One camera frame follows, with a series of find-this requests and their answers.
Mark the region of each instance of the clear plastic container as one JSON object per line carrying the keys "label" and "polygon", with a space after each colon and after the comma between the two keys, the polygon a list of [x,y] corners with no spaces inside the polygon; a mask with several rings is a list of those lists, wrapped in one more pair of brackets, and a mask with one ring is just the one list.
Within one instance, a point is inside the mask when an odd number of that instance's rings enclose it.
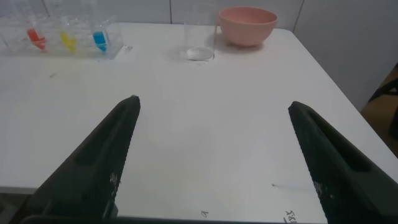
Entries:
{"label": "clear plastic container", "polygon": [[15,13],[0,17],[0,50],[14,55],[113,59],[123,47],[116,16],[104,15],[96,1],[45,0],[49,16],[32,10],[30,0],[11,2]]}

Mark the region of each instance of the table surface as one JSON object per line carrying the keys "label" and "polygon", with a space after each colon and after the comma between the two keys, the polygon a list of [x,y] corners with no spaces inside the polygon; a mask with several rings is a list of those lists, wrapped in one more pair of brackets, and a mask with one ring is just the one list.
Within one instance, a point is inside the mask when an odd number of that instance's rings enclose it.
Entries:
{"label": "table surface", "polygon": [[115,60],[0,58],[1,192],[34,192],[131,95],[141,112],[116,196],[122,216],[283,222],[293,211],[326,223],[293,101],[398,181],[396,157],[290,31],[253,49],[218,34],[215,59],[193,62],[179,56],[181,25],[121,27],[133,49]]}

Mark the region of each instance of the floor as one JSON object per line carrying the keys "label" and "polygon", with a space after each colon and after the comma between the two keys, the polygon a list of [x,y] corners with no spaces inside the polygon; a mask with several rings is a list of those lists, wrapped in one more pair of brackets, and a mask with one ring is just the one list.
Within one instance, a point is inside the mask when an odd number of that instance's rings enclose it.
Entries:
{"label": "floor", "polygon": [[[383,84],[398,78],[398,68],[395,67]],[[368,103],[362,110],[362,116],[372,126],[390,150],[398,157],[398,140],[388,135],[392,117],[398,108],[398,96],[382,95]]]}

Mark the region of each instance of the wall tile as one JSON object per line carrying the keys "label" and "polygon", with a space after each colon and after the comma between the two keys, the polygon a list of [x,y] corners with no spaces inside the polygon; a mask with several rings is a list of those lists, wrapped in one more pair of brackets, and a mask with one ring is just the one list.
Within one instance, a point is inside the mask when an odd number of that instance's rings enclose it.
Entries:
{"label": "wall tile", "polygon": [[278,15],[277,28],[293,31],[302,0],[171,0],[172,23],[183,24],[186,6],[198,2],[215,2],[220,9],[233,6],[261,7]]}
{"label": "wall tile", "polygon": [[99,0],[99,5],[119,22],[170,23],[169,0]]}
{"label": "wall tile", "polygon": [[0,16],[8,15],[12,12],[9,0],[0,0]]}

